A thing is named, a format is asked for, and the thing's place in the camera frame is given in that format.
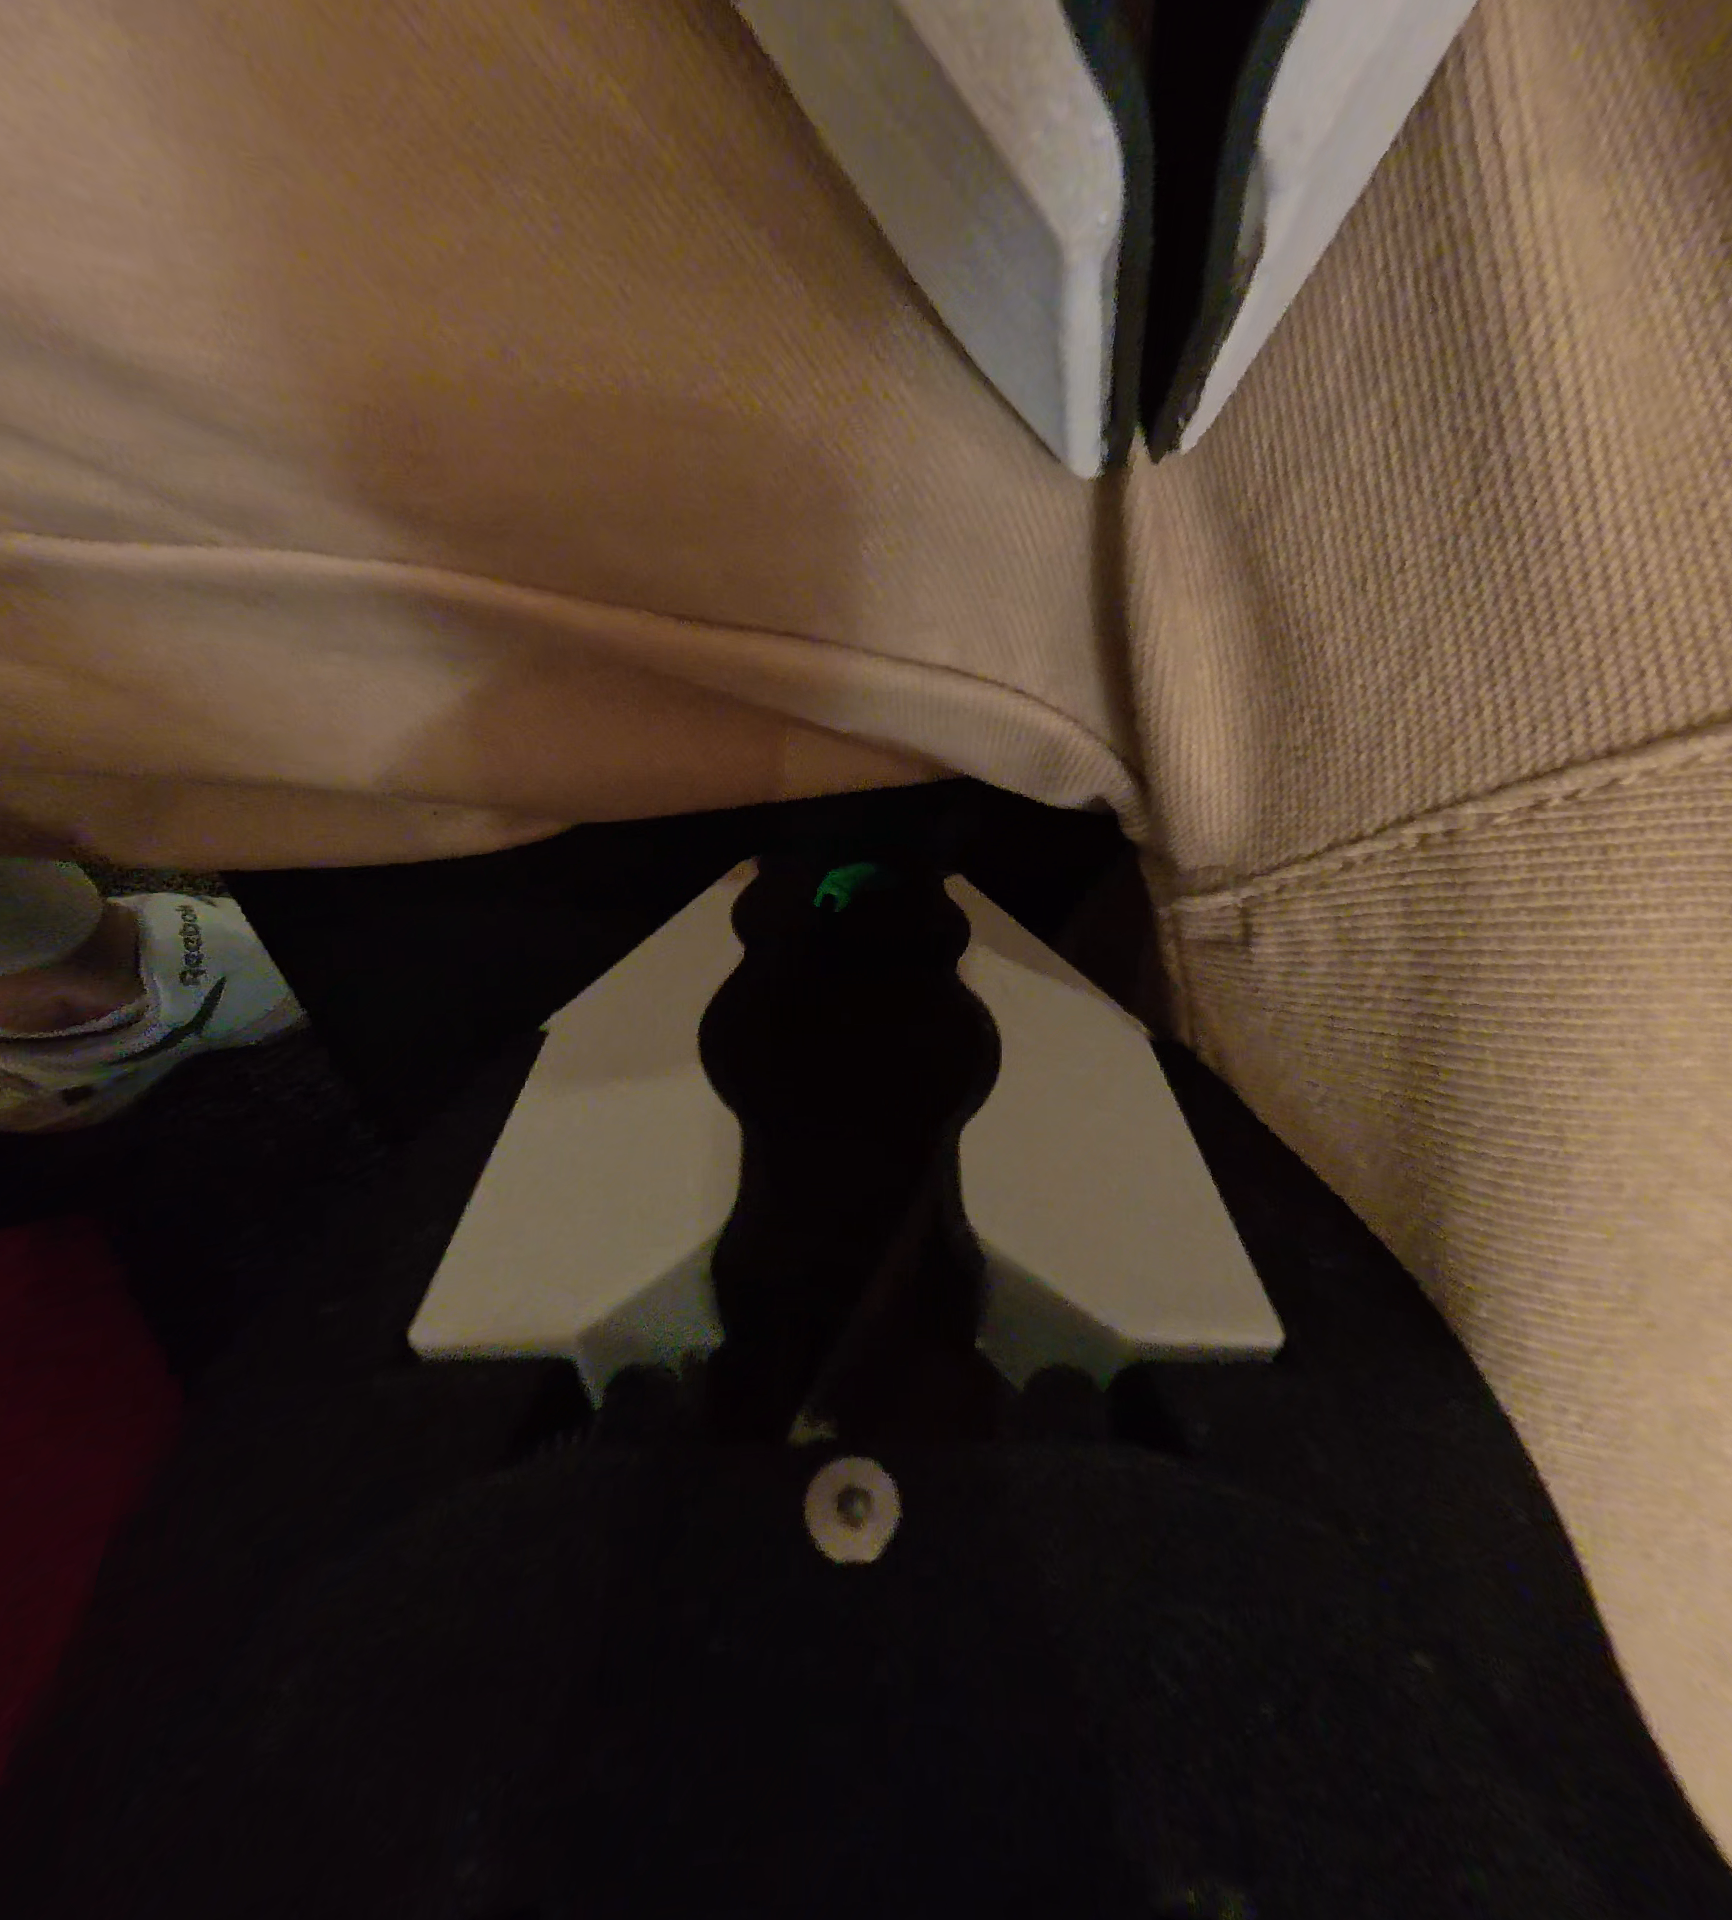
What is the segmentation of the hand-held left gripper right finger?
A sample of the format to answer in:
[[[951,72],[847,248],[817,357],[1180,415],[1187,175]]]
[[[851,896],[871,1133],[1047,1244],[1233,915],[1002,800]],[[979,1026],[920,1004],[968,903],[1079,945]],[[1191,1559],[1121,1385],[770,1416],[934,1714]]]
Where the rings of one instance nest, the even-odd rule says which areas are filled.
[[[1284,1329],[1174,1102],[1153,1034],[971,879],[959,962],[1002,1064],[959,1142],[987,1260],[979,1353],[1024,1388],[1072,1368],[1267,1361]]]

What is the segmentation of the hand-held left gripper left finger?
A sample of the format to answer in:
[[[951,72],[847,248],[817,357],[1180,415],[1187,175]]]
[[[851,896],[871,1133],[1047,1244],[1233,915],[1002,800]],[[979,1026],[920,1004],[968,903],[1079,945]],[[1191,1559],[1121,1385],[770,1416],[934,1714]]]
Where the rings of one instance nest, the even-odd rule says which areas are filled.
[[[711,1251],[741,1133],[701,1018],[741,962],[739,862],[542,1026],[529,1076],[407,1326],[422,1361],[550,1358],[599,1405],[722,1341]]]

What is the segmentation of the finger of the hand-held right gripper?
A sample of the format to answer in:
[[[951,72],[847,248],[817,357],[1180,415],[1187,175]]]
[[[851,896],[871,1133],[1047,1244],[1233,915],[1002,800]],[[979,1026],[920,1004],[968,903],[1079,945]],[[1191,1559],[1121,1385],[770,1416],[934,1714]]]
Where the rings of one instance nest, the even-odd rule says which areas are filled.
[[[1160,2],[1148,452],[1188,450],[1338,238],[1472,2]]]
[[[1138,2],[737,2],[837,170],[1031,436],[1121,460],[1148,305]]]

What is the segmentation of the white sneaker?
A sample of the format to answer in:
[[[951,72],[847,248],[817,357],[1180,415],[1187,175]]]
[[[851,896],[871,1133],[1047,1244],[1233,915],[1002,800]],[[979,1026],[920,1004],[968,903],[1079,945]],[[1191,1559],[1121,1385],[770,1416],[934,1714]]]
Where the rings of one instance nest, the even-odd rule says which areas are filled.
[[[109,900],[74,955],[0,976],[0,1133],[83,1129],[200,1056],[299,1028],[303,1007],[242,908]]]

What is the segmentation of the person's beige trousers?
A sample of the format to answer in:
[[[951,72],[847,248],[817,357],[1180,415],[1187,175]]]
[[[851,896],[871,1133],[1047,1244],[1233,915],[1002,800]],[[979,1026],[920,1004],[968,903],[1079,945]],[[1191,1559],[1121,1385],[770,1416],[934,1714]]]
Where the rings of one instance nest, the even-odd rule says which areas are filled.
[[[1480,2],[1058,476],[727,2],[0,2],[0,847],[1106,803],[1732,1867],[1732,2]]]

